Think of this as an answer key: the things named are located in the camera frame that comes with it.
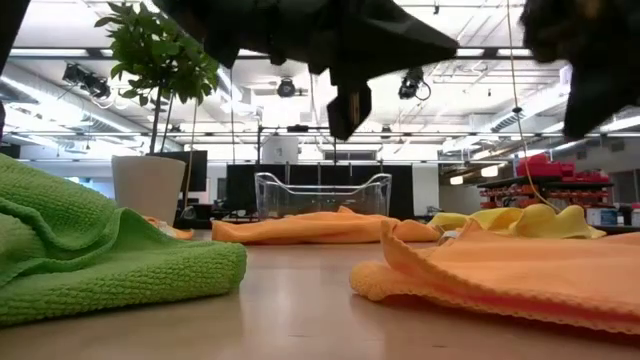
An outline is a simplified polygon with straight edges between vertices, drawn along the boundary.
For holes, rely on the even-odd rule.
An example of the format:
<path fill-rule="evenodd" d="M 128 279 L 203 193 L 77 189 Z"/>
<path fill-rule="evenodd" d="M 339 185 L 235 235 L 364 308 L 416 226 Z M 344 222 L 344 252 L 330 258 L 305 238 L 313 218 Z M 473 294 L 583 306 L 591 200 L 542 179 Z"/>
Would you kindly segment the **clear plastic bin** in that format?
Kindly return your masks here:
<path fill-rule="evenodd" d="M 358 214 L 385 215 L 390 208 L 392 176 L 376 174 L 362 185 L 286 185 L 273 174 L 255 175 L 260 219 L 276 219 L 347 208 Z"/>

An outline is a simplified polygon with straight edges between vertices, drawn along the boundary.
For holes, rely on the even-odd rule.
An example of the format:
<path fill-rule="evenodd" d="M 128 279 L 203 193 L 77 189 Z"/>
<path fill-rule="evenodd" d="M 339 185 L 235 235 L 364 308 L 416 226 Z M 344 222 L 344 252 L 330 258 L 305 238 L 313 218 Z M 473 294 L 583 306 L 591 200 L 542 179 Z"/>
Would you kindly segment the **shelf with red bins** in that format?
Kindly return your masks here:
<path fill-rule="evenodd" d="M 546 154 L 519 160 L 515 177 L 478 185 L 482 209 L 546 204 L 557 211 L 571 205 L 613 208 L 612 188 L 601 171 L 578 172 L 574 163 L 552 161 Z"/>

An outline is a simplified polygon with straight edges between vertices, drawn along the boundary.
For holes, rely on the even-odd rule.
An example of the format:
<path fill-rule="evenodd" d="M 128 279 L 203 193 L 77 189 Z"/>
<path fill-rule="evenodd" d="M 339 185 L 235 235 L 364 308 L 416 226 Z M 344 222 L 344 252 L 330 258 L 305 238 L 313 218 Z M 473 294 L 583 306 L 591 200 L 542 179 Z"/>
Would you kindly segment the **black partition panels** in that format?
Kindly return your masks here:
<path fill-rule="evenodd" d="M 362 185 L 376 174 L 392 176 L 390 208 L 387 216 L 400 220 L 414 217 L 413 174 L 409 165 L 240 164 L 227 167 L 224 206 L 258 217 L 255 175 L 267 172 L 286 185 Z"/>

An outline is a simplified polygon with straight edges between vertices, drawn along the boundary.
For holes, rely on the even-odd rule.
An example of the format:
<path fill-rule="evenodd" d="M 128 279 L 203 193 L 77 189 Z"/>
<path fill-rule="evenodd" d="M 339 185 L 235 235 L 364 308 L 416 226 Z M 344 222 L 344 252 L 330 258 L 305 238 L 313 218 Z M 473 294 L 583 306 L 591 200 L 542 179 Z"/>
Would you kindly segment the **black metal table frame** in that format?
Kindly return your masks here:
<path fill-rule="evenodd" d="M 0 0 L 0 76 L 31 0 Z"/>

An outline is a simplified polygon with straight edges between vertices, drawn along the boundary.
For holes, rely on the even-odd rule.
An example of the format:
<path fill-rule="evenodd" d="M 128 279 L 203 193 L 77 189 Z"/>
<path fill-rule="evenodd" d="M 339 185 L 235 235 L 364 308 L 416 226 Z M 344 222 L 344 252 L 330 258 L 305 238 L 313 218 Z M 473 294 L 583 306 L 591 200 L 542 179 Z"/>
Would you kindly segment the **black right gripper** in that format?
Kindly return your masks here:
<path fill-rule="evenodd" d="M 566 138 L 640 104 L 640 0 L 526 0 L 519 23 L 537 61 L 573 64 Z"/>

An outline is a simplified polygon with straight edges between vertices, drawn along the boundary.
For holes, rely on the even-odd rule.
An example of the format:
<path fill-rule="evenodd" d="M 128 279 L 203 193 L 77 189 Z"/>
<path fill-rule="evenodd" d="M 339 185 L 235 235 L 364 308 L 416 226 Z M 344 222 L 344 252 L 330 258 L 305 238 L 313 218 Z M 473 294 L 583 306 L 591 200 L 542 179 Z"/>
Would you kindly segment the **yellow microfiber towel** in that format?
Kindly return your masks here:
<path fill-rule="evenodd" d="M 606 235 L 586 222 L 584 209 L 577 205 L 570 205 L 559 213 L 545 204 L 487 209 L 471 215 L 438 213 L 429 225 L 442 230 L 458 230 L 469 220 L 484 230 L 516 237 L 597 239 Z"/>

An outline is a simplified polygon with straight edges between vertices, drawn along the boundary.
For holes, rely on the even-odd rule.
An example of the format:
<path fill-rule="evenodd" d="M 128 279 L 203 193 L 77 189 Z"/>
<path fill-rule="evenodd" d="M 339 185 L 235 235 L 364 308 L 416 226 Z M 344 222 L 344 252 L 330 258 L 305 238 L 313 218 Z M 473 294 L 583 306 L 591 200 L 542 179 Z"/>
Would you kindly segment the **black ceiling light cluster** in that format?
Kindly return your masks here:
<path fill-rule="evenodd" d="M 62 80 L 87 92 L 92 98 L 104 100 L 111 96 L 111 87 L 106 77 L 99 76 L 79 64 L 67 63 Z"/>

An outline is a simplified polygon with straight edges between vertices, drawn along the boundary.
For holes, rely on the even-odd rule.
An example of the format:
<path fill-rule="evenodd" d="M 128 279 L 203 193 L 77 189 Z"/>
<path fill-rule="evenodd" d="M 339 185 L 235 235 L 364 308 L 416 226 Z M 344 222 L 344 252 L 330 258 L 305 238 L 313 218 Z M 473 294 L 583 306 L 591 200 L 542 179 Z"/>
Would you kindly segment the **blue and white box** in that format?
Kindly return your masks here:
<path fill-rule="evenodd" d="M 618 211 L 611 207 L 590 207 L 586 209 L 586 221 L 592 226 L 617 226 Z"/>

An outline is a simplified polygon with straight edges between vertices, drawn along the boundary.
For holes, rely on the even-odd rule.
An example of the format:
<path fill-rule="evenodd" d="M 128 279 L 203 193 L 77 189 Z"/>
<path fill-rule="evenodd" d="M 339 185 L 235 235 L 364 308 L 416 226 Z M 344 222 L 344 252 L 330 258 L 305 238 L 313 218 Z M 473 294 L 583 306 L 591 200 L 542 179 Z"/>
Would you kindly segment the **green microfiber towel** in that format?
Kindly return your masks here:
<path fill-rule="evenodd" d="M 102 194 L 0 154 L 0 327 L 227 294 L 240 244 L 167 235 Z"/>

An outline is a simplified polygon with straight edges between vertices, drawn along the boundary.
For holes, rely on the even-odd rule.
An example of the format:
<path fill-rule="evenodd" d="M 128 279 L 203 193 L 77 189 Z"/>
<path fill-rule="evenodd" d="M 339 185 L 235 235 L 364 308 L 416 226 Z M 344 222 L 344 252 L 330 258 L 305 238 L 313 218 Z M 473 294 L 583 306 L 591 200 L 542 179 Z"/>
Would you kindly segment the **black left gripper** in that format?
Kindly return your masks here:
<path fill-rule="evenodd" d="M 366 80 L 449 60 L 458 50 L 456 40 L 397 4 L 363 4 L 364 19 L 402 47 L 373 50 L 352 65 L 346 58 L 348 10 L 342 0 L 273 0 L 264 7 L 271 63 L 291 59 L 312 74 L 330 73 L 337 95 L 327 105 L 329 129 L 339 140 L 349 139 L 371 111 Z"/>

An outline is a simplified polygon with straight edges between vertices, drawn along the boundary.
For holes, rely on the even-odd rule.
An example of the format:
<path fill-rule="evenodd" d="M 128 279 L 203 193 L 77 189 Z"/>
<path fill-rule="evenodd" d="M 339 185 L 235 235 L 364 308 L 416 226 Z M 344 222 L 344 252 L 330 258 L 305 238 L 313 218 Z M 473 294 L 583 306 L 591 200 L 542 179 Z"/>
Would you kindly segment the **green plant in white pot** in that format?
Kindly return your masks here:
<path fill-rule="evenodd" d="M 140 106 L 154 106 L 149 151 L 111 160 L 115 199 L 119 206 L 171 225 L 187 164 L 156 154 L 161 101 L 191 100 L 197 106 L 217 90 L 218 63 L 173 20 L 146 4 L 109 4 L 111 13 L 95 25 L 110 25 L 108 37 L 116 65 L 111 78 L 128 74 L 121 93 Z"/>

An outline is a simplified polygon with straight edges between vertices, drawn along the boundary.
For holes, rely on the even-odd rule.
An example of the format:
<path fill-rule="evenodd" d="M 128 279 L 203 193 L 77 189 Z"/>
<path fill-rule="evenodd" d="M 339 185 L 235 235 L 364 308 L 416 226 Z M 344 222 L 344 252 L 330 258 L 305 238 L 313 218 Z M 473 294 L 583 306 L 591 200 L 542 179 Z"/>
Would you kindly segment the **black monitor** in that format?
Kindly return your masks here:
<path fill-rule="evenodd" d="M 203 192 L 207 189 L 207 152 L 182 151 L 156 153 L 157 157 L 170 158 L 186 164 L 181 191 Z"/>

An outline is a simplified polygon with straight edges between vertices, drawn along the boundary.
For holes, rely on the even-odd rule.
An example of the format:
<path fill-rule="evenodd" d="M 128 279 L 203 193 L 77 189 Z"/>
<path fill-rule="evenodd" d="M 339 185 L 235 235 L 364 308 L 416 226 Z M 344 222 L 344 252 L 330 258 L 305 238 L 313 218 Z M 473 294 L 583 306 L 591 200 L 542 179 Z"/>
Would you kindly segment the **white box unit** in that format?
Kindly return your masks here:
<path fill-rule="evenodd" d="M 299 142 L 293 136 L 270 136 L 262 144 L 261 162 L 265 164 L 297 164 Z"/>

